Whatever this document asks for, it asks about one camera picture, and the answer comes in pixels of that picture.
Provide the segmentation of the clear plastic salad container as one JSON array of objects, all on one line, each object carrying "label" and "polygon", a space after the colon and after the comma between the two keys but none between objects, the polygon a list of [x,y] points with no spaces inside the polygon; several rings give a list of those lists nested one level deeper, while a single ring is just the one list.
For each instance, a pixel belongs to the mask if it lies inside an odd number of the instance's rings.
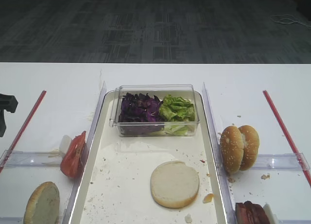
[{"label": "clear plastic salad container", "polygon": [[193,136],[199,123],[193,86],[122,85],[109,124],[122,137]]}]

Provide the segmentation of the red tomato slices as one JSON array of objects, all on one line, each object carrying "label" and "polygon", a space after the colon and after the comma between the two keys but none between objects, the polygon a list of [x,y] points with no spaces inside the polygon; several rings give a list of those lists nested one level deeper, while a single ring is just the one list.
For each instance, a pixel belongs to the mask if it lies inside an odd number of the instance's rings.
[{"label": "red tomato slices", "polygon": [[81,162],[81,157],[86,144],[85,139],[86,131],[83,131],[72,140],[68,151],[62,159],[60,170],[69,178],[77,178],[82,172],[83,164]]}]

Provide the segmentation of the upper left clear holder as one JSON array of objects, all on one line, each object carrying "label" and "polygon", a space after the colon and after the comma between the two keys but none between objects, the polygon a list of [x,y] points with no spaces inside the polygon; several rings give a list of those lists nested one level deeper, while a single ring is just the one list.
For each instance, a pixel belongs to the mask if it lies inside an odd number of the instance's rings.
[{"label": "upper left clear holder", "polygon": [[0,157],[0,167],[59,167],[62,159],[59,151],[24,152],[5,150]]}]

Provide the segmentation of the right clear vertical rail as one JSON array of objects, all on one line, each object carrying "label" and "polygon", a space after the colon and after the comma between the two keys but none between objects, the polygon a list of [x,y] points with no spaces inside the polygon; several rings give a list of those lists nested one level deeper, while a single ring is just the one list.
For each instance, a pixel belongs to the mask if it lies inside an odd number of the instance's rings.
[{"label": "right clear vertical rail", "polygon": [[235,208],[232,206],[230,190],[228,187],[228,179],[226,171],[223,168],[222,164],[222,155],[219,146],[219,141],[217,137],[217,129],[216,124],[213,117],[212,108],[210,105],[210,98],[208,94],[208,90],[206,88],[205,83],[203,83],[202,87],[202,96],[205,107],[205,115],[207,119],[209,138],[211,142],[212,154],[214,158],[214,165],[217,175],[218,187],[220,190],[220,197],[222,201],[222,207],[225,215],[225,223],[226,224],[235,224],[236,216],[235,216]]}]

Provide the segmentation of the white pusher block by tomato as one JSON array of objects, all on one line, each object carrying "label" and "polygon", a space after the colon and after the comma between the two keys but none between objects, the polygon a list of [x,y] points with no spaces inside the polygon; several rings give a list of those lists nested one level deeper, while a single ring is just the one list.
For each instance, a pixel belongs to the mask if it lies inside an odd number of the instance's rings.
[{"label": "white pusher block by tomato", "polygon": [[59,146],[59,151],[65,155],[69,149],[71,142],[72,142],[72,138],[69,137],[68,135],[64,135],[62,137],[62,140]]}]

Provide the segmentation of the bun slice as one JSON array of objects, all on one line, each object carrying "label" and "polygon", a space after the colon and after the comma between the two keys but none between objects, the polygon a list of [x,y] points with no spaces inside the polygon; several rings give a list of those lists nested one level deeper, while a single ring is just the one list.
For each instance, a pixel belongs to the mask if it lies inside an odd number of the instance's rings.
[{"label": "bun slice", "polygon": [[197,171],[183,161],[168,161],[157,166],[150,178],[151,195],[167,208],[183,208],[197,197],[200,179]]},{"label": "bun slice", "polygon": [[40,184],[28,200],[24,224],[57,224],[59,221],[60,193],[54,182]]}]

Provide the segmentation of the upper right clear holder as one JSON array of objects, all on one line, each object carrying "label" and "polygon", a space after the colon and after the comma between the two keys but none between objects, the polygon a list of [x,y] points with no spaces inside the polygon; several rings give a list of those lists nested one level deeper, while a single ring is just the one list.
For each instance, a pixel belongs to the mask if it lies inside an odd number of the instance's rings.
[{"label": "upper right clear holder", "polygon": [[252,170],[309,171],[310,166],[302,153],[258,155]]}]

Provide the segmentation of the shredded purple cabbage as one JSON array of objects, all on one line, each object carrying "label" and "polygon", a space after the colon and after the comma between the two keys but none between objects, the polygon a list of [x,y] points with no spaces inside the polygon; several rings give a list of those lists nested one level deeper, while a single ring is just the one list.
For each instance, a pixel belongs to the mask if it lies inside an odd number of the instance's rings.
[{"label": "shredded purple cabbage", "polygon": [[119,122],[161,122],[164,119],[159,115],[162,101],[154,95],[126,93],[122,98]]}]

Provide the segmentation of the left red strip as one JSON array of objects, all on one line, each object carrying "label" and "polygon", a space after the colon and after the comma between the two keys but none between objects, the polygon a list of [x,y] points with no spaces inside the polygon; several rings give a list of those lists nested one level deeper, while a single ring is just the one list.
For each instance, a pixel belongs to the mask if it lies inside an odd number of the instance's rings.
[{"label": "left red strip", "polygon": [[9,149],[6,151],[5,155],[4,155],[4,159],[1,161],[0,163],[0,172],[2,172],[5,163],[7,162],[7,160],[9,159],[12,151],[14,150],[15,146],[17,145],[19,139],[21,138],[23,132],[25,131],[26,127],[28,126],[30,120],[32,119],[33,115],[35,114],[36,110],[38,109],[38,107],[40,106],[44,96],[46,95],[46,91],[43,90],[40,94],[40,96],[38,97],[36,103],[34,104],[33,108],[31,109],[29,115],[27,116],[25,122],[23,123],[23,125],[21,126],[19,132],[17,133],[16,137],[14,138],[11,146],[9,147]]}]

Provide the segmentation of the clear holder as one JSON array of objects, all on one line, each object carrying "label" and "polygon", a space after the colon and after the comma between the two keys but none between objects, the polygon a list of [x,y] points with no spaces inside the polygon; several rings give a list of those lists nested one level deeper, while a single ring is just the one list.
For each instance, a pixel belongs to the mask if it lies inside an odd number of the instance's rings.
[{"label": "clear holder", "polygon": [[278,220],[279,224],[311,224],[311,220]]},{"label": "clear holder", "polygon": [[23,224],[22,217],[0,217],[0,224]]},{"label": "clear holder", "polygon": [[0,167],[59,167],[62,159],[59,151],[24,152],[5,150],[0,157]]},{"label": "clear holder", "polygon": [[309,171],[310,166],[302,153],[258,155],[252,170]]}]

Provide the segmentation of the sesame bun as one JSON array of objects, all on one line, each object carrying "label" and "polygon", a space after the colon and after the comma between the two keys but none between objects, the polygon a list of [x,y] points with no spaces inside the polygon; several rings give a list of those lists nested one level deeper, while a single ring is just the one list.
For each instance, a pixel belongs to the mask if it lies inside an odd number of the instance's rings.
[{"label": "sesame bun", "polygon": [[244,142],[236,126],[228,126],[223,130],[220,147],[224,169],[229,174],[238,172],[243,159]]},{"label": "sesame bun", "polygon": [[259,150],[259,135],[255,128],[250,125],[243,125],[239,127],[239,131],[242,135],[244,143],[243,159],[240,171],[246,171],[256,162]]}]

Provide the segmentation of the lower left clear holder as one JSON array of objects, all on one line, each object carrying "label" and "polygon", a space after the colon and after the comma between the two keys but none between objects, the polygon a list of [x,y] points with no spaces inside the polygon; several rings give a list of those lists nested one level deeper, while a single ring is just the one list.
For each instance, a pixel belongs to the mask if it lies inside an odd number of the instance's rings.
[{"label": "lower left clear holder", "polygon": [[22,217],[0,217],[0,224],[23,224]]}]

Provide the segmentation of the green lettuce leaves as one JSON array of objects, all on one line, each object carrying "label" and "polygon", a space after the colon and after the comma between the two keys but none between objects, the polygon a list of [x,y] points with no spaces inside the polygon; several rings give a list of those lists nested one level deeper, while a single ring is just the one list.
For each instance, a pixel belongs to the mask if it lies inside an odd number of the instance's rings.
[{"label": "green lettuce leaves", "polygon": [[166,95],[159,108],[165,121],[195,121],[194,104],[188,99]]}]

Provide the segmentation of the sesame bun top left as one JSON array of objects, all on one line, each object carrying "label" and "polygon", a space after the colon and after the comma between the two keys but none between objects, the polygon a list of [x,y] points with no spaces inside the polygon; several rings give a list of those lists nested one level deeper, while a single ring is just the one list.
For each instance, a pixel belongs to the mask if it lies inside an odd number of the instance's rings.
[{"label": "sesame bun top left", "polygon": [[228,126],[223,130],[220,147],[224,169],[229,174],[238,172],[243,159],[244,142],[236,126]]}]

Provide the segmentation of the clear vertical rail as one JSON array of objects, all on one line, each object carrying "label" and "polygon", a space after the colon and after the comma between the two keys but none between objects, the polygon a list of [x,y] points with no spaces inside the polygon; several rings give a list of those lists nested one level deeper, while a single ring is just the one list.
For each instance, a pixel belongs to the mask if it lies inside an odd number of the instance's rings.
[{"label": "clear vertical rail", "polygon": [[72,221],[74,209],[76,207],[76,202],[77,202],[77,198],[79,195],[79,190],[80,190],[81,183],[82,183],[83,176],[84,176],[84,170],[85,170],[85,167],[87,164],[89,152],[90,152],[91,147],[92,147],[92,143],[93,143],[95,131],[97,128],[98,119],[100,117],[100,113],[101,113],[105,94],[106,94],[106,84],[105,84],[105,81],[103,81],[102,89],[101,89],[100,94],[99,94],[99,99],[97,102],[97,106],[95,109],[93,120],[92,120],[92,123],[90,126],[90,130],[88,132],[88,136],[86,138],[85,148],[82,152],[82,157],[81,157],[82,165],[83,165],[82,172],[80,173],[79,177],[74,180],[74,184],[73,184],[71,194],[69,197],[69,202],[68,202],[67,208],[64,212],[64,216],[63,216],[61,224],[70,224]]},{"label": "clear vertical rail", "polygon": [[222,201],[222,207],[225,215],[225,223],[226,224],[235,224],[236,216],[235,216],[235,208],[232,206],[230,190],[228,187],[228,179],[226,171],[223,168],[222,164],[222,155],[219,146],[219,141],[217,137],[217,129],[216,124],[213,117],[212,108],[210,105],[210,98],[208,94],[208,90],[206,88],[205,83],[203,83],[202,87],[202,96],[205,107],[205,115],[207,119],[209,138],[211,142],[212,154],[214,158],[214,165],[217,175],[218,187],[220,190],[220,197]]}]

